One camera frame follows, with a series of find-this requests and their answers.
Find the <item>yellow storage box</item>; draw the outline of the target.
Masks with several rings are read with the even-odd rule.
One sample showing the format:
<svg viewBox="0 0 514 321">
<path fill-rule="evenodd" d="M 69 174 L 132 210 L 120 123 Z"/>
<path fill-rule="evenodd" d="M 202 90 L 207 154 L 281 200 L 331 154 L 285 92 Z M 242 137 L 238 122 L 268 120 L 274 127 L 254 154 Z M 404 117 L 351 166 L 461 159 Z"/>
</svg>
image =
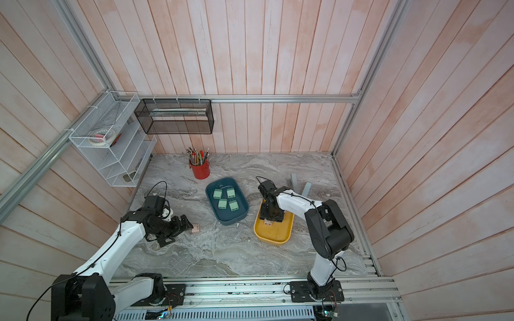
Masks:
<svg viewBox="0 0 514 321">
<path fill-rule="evenodd" d="M 274 246 L 282 246 L 289 241 L 293 230 L 294 215 L 285 211 L 283 222 L 273 222 L 272 226 L 266 226 L 264 220 L 259 218 L 259 212 L 254 222 L 254 234 L 261 242 Z"/>
</svg>

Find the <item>teal storage box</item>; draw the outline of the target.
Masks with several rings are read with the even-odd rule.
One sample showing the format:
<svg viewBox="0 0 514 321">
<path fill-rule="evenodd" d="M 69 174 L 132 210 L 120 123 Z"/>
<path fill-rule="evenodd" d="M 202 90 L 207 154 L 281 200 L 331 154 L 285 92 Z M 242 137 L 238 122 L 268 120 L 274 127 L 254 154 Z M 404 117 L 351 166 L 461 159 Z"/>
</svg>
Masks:
<svg viewBox="0 0 514 321">
<path fill-rule="evenodd" d="M 238 183 L 231 177 L 210 183 L 206 187 L 206 195 L 216 219 L 223 226 L 235 224 L 248 214 L 248 202 Z"/>
</svg>

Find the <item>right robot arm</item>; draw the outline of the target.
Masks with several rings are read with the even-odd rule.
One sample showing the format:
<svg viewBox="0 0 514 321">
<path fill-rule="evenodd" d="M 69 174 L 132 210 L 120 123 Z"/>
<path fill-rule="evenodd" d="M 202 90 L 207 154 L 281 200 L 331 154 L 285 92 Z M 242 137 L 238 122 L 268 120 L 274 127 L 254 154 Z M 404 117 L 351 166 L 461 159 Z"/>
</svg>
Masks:
<svg viewBox="0 0 514 321">
<path fill-rule="evenodd" d="M 315 201 L 286 187 L 275 187 L 271 181 L 259 186 L 262 195 L 259 216 L 271 222 L 281 222 L 289 212 L 307 224 L 311 243 L 317 252 L 315 263 L 305 282 L 290 283 L 291 299 L 313 302 L 325 298 L 339 300 L 340 283 L 334 278 L 347 265 L 342 258 L 355 236 L 337 202 L 332 199 Z"/>
</svg>

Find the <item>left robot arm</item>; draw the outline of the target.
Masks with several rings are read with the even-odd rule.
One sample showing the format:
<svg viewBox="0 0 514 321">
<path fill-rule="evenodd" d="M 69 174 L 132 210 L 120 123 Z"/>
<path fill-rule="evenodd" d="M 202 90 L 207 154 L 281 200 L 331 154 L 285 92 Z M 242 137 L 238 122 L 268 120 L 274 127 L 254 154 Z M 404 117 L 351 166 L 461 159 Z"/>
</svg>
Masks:
<svg viewBox="0 0 514 321">
<path fill-rule="evenodd" d="M 118 267 L 143 239 L 168 246 L 194 225 L 182 215 L 164 216 L 155 210 L 130 211 L 108 241 L 85 264 L 71 274 L 62 274 L 51 288 L 52 320 L 113 320 L 124 309 L 144 302 L 172 307 L 163 277 L 157 273 L 136 275 L 130 282 L 110 290 Z"/>
</svg>

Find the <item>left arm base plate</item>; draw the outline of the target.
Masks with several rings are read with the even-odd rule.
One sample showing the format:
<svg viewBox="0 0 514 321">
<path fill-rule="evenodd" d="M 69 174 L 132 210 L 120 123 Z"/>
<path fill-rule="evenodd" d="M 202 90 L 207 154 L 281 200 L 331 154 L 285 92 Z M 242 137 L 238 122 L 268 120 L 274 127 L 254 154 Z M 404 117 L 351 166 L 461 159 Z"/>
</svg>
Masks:
<svg viewBox="0 0 514 321">
<path fill-rule="evenodd" d="M 159 286 L 150 297 L 139 300 L 132 306 L 171 306 L 175 308 L 183 305 L 185 294 L 185 284 L 164 284 L 162 287 Z"/>
</svg>

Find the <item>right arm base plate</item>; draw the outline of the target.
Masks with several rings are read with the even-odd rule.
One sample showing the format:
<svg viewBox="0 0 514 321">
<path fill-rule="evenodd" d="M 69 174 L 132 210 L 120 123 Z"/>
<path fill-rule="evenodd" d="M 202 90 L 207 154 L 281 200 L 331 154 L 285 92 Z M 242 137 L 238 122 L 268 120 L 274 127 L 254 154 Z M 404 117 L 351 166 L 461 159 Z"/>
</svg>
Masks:
<svg viewBox="0 0 514 321">
<path fill-rule="evenodd" d="M 338 280 L 332 280 L 325 286 L 318 286 L 312 281 L 290 282 L 290 296 L 295 303 L 305 302 L 343 302 L 345 297 Z"/>
</svg>

